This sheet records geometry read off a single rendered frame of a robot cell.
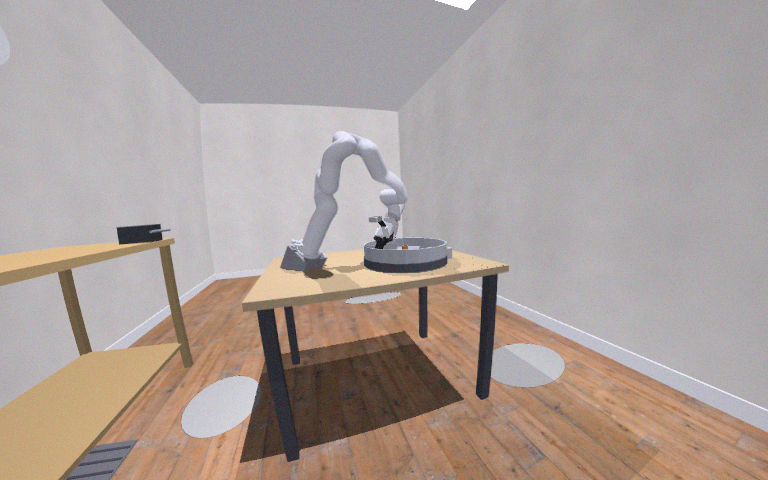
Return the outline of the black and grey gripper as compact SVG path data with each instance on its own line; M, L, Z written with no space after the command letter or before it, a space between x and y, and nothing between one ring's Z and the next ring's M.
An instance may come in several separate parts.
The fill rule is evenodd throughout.
M388 242L393 241L395 239L397 230L398 230L398 223L396 220L390 217L385 217L383 219L383 222L386 224L386 226L378 226L374 240L377 242L374 249L383 249L384 245L386 245ZM379 241L380 240L380 241Z

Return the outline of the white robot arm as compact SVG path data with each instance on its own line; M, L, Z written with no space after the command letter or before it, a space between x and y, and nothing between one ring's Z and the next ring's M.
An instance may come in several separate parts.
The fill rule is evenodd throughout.
M393 218L398 223L407 201L407 192L403 182L387 169L377 145L370 140L344 131L337 132L333 136L332 142L325 150L322 156L321 169L315 176L314 200L316 210L309 221L303 239L300 241L292 239L291 241L296 246L297 252L309 259L316 259L320 256L320 246L337 214L338 205L332 194L338 190L341 165L348 156L352 154L361 156L372 179L393 189L383 190L379 195L381 202L388 207L385 217Z

